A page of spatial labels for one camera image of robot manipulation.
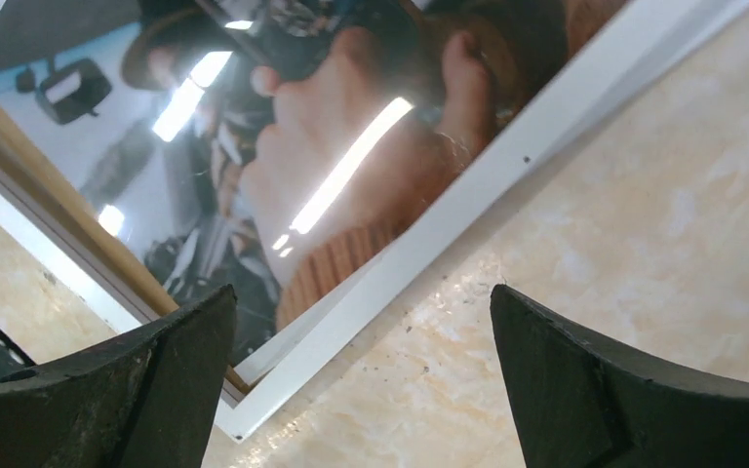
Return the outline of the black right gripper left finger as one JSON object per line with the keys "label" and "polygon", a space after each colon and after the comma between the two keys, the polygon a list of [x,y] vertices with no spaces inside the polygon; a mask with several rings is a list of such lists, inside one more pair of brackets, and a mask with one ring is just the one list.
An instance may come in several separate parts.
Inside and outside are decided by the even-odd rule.
{"label": "black right gripper left finger", "polygon": [[0,379],[0,467],[198,467],[236,329],[225,286]]}

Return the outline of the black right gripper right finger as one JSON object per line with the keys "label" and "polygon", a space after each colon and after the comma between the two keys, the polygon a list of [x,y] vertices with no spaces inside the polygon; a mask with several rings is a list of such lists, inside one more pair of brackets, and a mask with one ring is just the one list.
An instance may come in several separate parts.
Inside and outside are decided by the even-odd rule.
{"label": "black right gripper right finger", "polygon": [[493,337],[529,467],[749,467],[749,382],[681,366],[506,285]]}

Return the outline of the white wooden picture frame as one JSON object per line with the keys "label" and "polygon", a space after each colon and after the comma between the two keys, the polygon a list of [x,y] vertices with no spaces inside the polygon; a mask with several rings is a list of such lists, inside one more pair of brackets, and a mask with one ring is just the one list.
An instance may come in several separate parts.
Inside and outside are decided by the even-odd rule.
{"label": "white wooden picture frame", "polygon": [[243,441],[481,212],[745,1],[0,1],[0,182],[126,301],[229,285]]}

